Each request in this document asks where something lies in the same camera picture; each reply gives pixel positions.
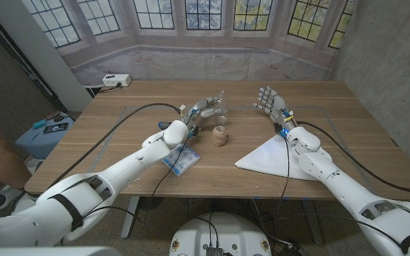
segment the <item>window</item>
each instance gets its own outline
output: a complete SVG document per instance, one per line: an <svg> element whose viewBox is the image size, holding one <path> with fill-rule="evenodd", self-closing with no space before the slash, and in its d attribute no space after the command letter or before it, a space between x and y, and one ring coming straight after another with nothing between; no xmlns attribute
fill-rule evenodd
<svg viewBox="0 0 410 256"><path fill-rule="evenodd" d="M271 0L236 0L234 30L264 31L270 16Z"/></svg>
<svg viewBox="0 0 410 256"><path fill-rule="evenodd" d="M341 46L342 38L345 36L345 31L347 24L349 23L350 16L354 10L355 0L347 0L346 7L342 12L340 22L333 34L332 40L330 41L330 47L339 49Z"/></svg>
<svg viewBox="0 0 410 256"><path fill-rule="evenodd" d="M79 41L60 0L22 0L55 48Z"/></svg>
<svg viewBox="0 0 410 256"><path fill-rule="evenodd" d="M140 28L174 29L170 0L134 0Z"/></svg>
<svg viewBox="0 0 410 256"><path fill-rule="evenodd" d="M222 0L186 0L187 29L221 29Z"/></svg>
<svg viewBox="0 0 410 256"><path fill-rule="evenodd" d="M78 0L94 35L120 30L108 0Z"/></svg>
<svg viewBox="0 0 410 256"><path fill-rule="evenodd" d="M315 42L327 15L330 0L298 0L289 34Z"/></svg>

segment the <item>window pane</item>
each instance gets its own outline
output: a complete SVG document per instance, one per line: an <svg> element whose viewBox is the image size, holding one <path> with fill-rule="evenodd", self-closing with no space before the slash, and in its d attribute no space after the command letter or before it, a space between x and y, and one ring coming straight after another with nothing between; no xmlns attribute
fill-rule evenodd
<svg viewBox="0 0 410 256"><path fill-rule="evenodd" d="M301 21L297 19L293 19L290 23L289 34L298 35L298 31L300 30Z"/></svg>
<svg viewBox="0 0 410 256"><path fill-rule="evenodd" d="M246 14L247 5L248 5L248 0L236 0L235 14Z"/></svg>
<svg viewBox="0 0 410 256"><path fill-rule="evenodd" d="M338 49L340 48L342 39L345 36L347 24L349 23L349 20L353 12L354 4L355 0L347 0L346 7L341 14L340 22L338 23L335 29L335 33L333 34L329 46Z"/></svg>
<svg viewBox="0 0 410 256"><path fill-rule="evenodd" d="M221 15L210 15L210 29L221 29Z"/></svg>
<svg viewBox="0 0 410 256"><path fill-rule="evenodd" d="M63 32L64 32L66 38L68 38L69 42L78 41L77 33L75 32L75 29L72 26L64 27Z"/></svg>
<svg viewBox="0 0 410 256"><path fill-rule="evenodd" d="M96 22L95 19L89 20L88 24L90 24L91 30L93 31L93 34L95 35L99 35L100 33L102 33L100 31L100 28L98 26L98 23Z"/></svg>
<svg viewBox="0 0 410 256"><path fill-rule="evenodd" d="M306 7L305 15L303 16L303 20L307 22L312 22L314 18L314 14L316 13L317 7L308 5Z"/></svg>
<svg viewBox="0 0 410 256"><path fill-rule="evenodd" d="M34 18L36 23L41 27L42 31L45 32L48 30L46 24L42 21L42 18L41 16L39 16L39 14L33 14L32 17Z"/></svg>
<svg viewBox="0 0 410 256"><path fill-rule="evenodd" d="M313 23L316 25L321 26L324 22L325 16L327 15L327 9L324 8L317 8L316 15L314 16Z"/></svg>
<svg viewBox="0 0 410 256"><path fill-rule="evenodd" d="M113 15L113 11L108 0L99 0L98 3L104 13L104 16Z"/></svg>
<svg viewBox="0 0 410 256"><path fill-rule="evenodd" d="M90 9L94 15L95 18L99 18L104 16L102 11L100 10L99 4L97 1L89 1L88 5L90 6Z"/></svg>
<svg viewBox="0 0 410 256"><path fill-rule="evenodd" d="M64 35L63 31L61 30L61 28L56 29L54 31L51 31L51 34L55 38L56 43L58 44L58 46L65 46L65 45L69 44L68 39L65 37L65 35Z"/></svg>
<svg viewBox="0 0 410 256"><path fill-rule="evenodd" d="M320 26L311 25L310 34L307 36L308 39L311 41L316 41L317 37L319 36Z"/></svg>
<svg viewBox="0 0 410 256"><path fill-rule="evenodd" d="M332 41L330 42L330 46L335 48L340 48L342 38L344 37L344 33L336 31L333 35Z"/></svg>
<svg viewBox="0 0 410 256"><path fill-rule="evenodd" d="M186 0L186 13L187 14L197 13L197 0Z"/></svg>
<svg viewBox="0 0 410 256"><path fill-rule="evenodd" d="M354 11L354 5L355 5L355 0L347 0L347 4L345 7L345 13L352 14L352 12Z"/></svg>
<svg viewBox="0 0 410 256"><path fill-rule="evenodd" d="M209 29L210 15L199 14L199 29Z"/></svg>
<svg viewBox="0 0 410 256"><path fill-rule="evenodd" d="M256 30L266 30L268 24L268 15L259 15L257 18Z"/></svg>
<svg viewBox="0 0 410 256"><path fill-rule="evenodd" d="M138 14L140 28L151 28L151 21L149 21L148 14Z"/></svg>
<svg viewBox="0 0 410 256"><path fill-rule="evenodd" d="M161 14L162 24L164 28L173 28L174 27L174 19L171 14Z"/></svg>
<svg viewBox="0 0 410 256"><path fill-rule="evenodd" d="M110 31L116 31L120 29L118 28L118 24L114 16L107 16L105 17L105 20L107 21L107 24L110 27Z"/></svg>
<svg viewBox="0 0 410 256"><path fill-rule="evenodd" d="M153 28L162 28L161 14L149 14L149 18Z"/></svg>
<svg viewBox="0 0 410 256"><path fill-rule="evenodd" d="M58 22L56 22L55 17L51 13L51 11L42 12L41 17L42 17L43 21L46 23L48 29L52 30L52 29L60 27L60 24L58 24Z"/></svg>
<svg viewBox="0 0 410 256"><path fill-rule="evenodd" d="M172 7L170 6L170 0L159 0L160 11L163 14L171 14Z"/></svg>
<svg viewBox="0 0 410 256"><path fill-rule="evenodd" d="M105 18L97 18L96 21L98 22L100 30L103 33L110 31L110 28L108 27L107 21L105 20Z"/></svg>
<svg viewBox="0 0 410 256"><path fill-rule="evenodd" d="M192 1L186 0L186 8L190 11L193 10L188 4L192 3ZM134 5L140 28L174 28L172 3L170 0L134 0Z"/></svg>
<svg viewBox="0 0 410 256"><path fill-rule="evenodd" d="M65 13L64 8L52 10L53 15L56 17L56 20L59 22L60 26L70 25L69 17Z"/></svg>
<svg viewBox="0 0 410 256"><path fill-rule="evenodd" d="M199 17L197 14L187 14L186 21L188 29L198 29L199 28Z"/></svg>
<svg viewBox="0 0 410 256"><path fill-rule="evenodd" d="M298 36L301 36L303 38L308 38L310 28L311 28L311 23L302 21L302 24L300 25L300 30L298 31Z"/></svg>
<svg viewBox="0 0 410 256"><path fill-rule="evenodd" d="M222 6L221 0L211 0L210 1L210 14L221 14L221 6Z"/></svg>
<svg viewBox="0 0 410 256"><path fill-rule="evenodd" d="M256 15L246 15L245 30L255 30L256 29Z"/></svg>
<svg viewBox="0 0 410 256"><path fill-rule="evenodd" d="M36 7L37 11L45 11L46 9L44 8L43 4L41 3L41 0L32 0L34 6Z"/></svg>
<svg viewBox="0 0 410 256"><path fill-rule="evenodd" d="M330 0L297 1L289 34L315 42L327 15Z"/></svg>
<svg viewBox="0 0 410 256"><path fill-rule="evenodd" d="M82 9L83 14L85 14L86 19L94 18L93 13L87 3L80 4L80 8Z"/></svg>
<svg viewBox="0 0 410 256"><path fill-rule="evenodd" d="M159 5L157 0L147 0L148 12L159 13Z"/></svg>
<svg viewBox="0 0 410 256"><path fill-rule="evenodd" d="M246 15L235 15L235 22L233 29L244 30L245 29L245 17Z"/></svg>
<svg viewBox="0 0 410 256"><path fill-rule="evenodd" d="M257 14L259 10L259 0L248 0L247 14Z"/></svg>
<svg viewBox="0 0 410 256"><path fill-rule="evenodd" d="M60 0L47 0L48 7L50 9L62 7Z"/></svg>
<svg viewBox="0 0 410 256"><path fill-rule="evenodd" d="M210 1L209 0L198 0L199 4L199 13L208 14L210 11Z"/></svg>
<svg viewBox="0 0 410 256"><path fill-rule="evenodd" d="M134 4L137 13L148 12L147 3L145 2L145 0L134 0Z"/></svg>
<svg viewBox="0 0 410 256"><path fill-rule="evenodd" d="M336 28L337 31L345 32L347 24L349 23L350 15L342 14L340 22L338 23L338 27Z"/></svg>
<svg viewBox="0 0 410 256"><path fill-rule="evenodd" d="M269 14L271 8L271 0L261 0L261 5L259 6L259 14Z"/></svg>

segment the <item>robotic hand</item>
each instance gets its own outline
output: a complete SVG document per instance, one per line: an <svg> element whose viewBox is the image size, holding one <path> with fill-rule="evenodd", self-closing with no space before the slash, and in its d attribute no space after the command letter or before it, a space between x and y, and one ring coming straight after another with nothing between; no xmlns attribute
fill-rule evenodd
<svg viewBox="0 0 410 256"><path fill-rule="evenodd" d="M270 115L281 130L276 132L295 145L301 169L322 182L335 198L357 220L367 239L381 255L410 255L410 202L382 198L348 176L320 147L320 140L304 127L297 127L293 112L278 93L261 89L259 101L253 104Z"/></svg>
<svg viewBox="0 0 410 256"><path fill-rule="evenodd" d="M79 238L105 216L118 194L145 169L170 154L186 137L194 136L198 130L194 120L216 102L215 97L198 101L182 120L145 140L140 150L104 171L69 176L44 192L35 206L0 218L0 247L53 246L62 238ZM202 116L212 115L209 110L205 113Z"/></svg>

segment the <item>gray wall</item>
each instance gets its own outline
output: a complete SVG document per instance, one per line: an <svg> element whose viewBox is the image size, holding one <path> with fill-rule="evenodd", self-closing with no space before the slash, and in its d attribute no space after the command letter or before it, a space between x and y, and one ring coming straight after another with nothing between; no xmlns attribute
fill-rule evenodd
<svg viewBox="0 0 410 256"><path fill-rule="evenodd" d="M410 1L359 0L332 79L347 84L410 158Z"/></svg>

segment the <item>white wall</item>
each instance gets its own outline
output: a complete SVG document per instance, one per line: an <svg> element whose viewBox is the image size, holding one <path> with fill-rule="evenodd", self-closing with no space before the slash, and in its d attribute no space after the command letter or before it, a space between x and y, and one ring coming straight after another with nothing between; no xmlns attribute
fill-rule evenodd
<svg viewBox="0 0 410 256"><path fill-rule="evenodd" d="M19 0L0 0L0 24L69 111L92 100Z"/></svg>

